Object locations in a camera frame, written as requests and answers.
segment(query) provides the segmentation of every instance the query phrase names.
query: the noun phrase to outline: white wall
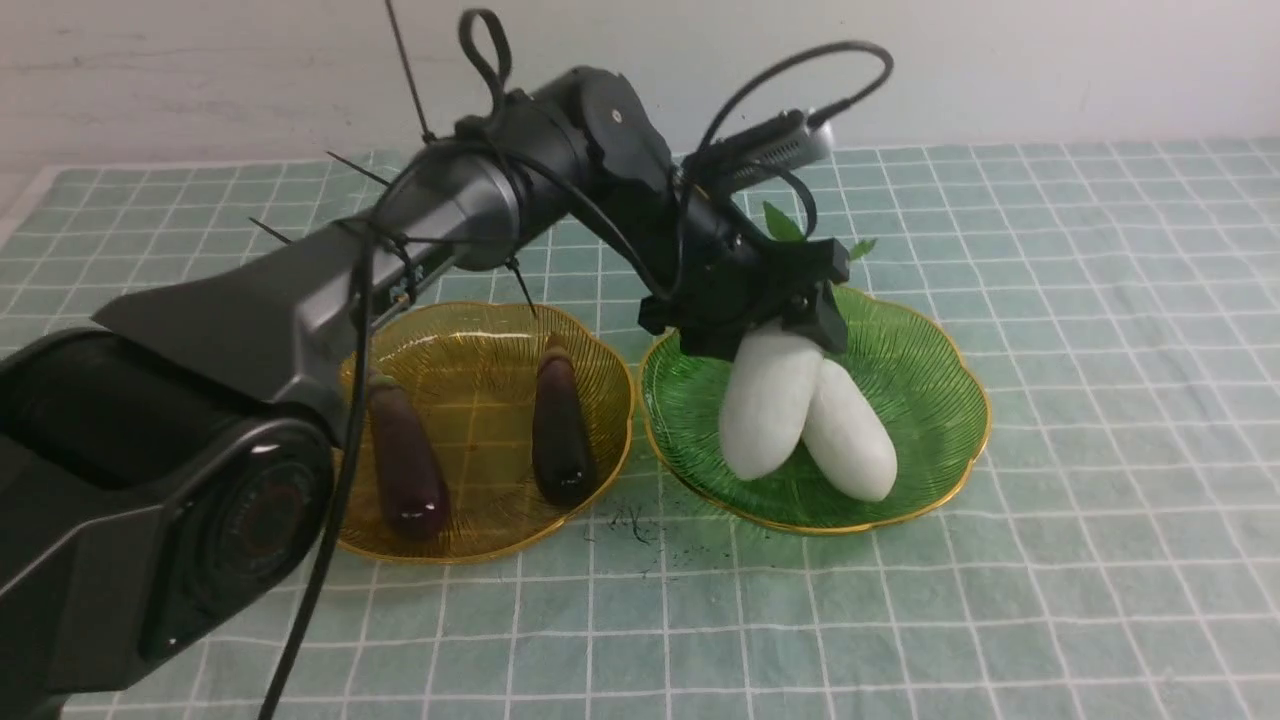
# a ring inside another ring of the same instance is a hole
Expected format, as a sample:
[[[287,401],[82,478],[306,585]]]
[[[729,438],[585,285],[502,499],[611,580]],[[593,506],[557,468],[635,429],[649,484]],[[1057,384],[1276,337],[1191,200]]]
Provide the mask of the white wall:
[[[472,3],[399,0],[429,118],[484,108],[453,37]],[[0,172],[411,145],[378,0],[4,0]],[[863,37],[899,60],[841,145],[1280,133],[1275,0],[489,0],[527,87],[625,72],[687,149],[776,58]],[[820,104],[869,60],[795,70],[755,117]]]

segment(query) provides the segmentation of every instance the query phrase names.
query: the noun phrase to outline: purple eggplant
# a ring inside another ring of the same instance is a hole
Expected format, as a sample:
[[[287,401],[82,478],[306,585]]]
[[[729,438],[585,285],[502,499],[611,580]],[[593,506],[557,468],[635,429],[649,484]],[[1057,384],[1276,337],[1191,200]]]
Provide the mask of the purple eggplant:
[[[378,372],[369,374],[369,421],[383,521],[404,539],[431,539],[449,521],[440,460],[408,393]]]
[[[534,480],[547,502],[557,507],[577,507],[599,487],[573,363],[554,333],[538,361]]]

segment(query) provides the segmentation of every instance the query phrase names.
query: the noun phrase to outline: light green tablecloth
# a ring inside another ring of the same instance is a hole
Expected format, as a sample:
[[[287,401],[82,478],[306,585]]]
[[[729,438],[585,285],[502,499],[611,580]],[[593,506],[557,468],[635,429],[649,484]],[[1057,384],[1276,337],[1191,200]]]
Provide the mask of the light green tablecloth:
[[[518,557],[339,556],[282,717],[1280,717],[1280,140],[849,150],[801,176],[819,233],[881,240],[854,283],[938,318],[989,389],[968,488],[800,539],[712,511],[641,434],[591,516]],[[247,215],[302,233],[374,190],[328,161],[64,172],[0,246],[0,348],[273,249]],[[581,225],[522,266],[640,359],[641,286]],[[520,295],[457,273],[430,300],[462,299]],[[253,717],[298,588],[68,716]]]

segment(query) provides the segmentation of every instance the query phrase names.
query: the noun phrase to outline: white eggplant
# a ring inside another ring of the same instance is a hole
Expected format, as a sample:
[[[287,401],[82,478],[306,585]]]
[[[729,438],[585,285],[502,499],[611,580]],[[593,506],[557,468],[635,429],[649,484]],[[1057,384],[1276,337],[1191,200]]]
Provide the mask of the white eggplant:
[[[777,470],[800,442],[822,348],[777,323],[746,333],[721,404],[721,452],[730,470],[754,480]]]
[[[897,478],[897,452],[884,424],[844,366],[823,360],[803,433],[818,469],[854,500],[884,500]]]

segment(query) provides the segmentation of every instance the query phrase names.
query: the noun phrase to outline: green leaf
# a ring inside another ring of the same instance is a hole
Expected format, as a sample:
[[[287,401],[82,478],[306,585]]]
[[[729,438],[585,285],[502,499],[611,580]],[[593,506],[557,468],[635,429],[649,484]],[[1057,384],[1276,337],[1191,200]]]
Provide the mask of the green leaf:
[[[854,260],[858,260],[859,258],[861,258],[863,255],[867,255],[872,250],[876,250],[876,241],[877,240],[878,238],[873,237],[870,240],[860,240],[860,241],[858,241],[854,245],[852,250],[849,251],[849,261],[852,263]]]
[[[800,225],[795,224],[795,220],[788,218],[786,213],[778,210],[772,202],[765,200],[762,202],[764,205],[764,224],[769,228],[769,234],[773,240],[778,242],[804,242],[804,232]]]

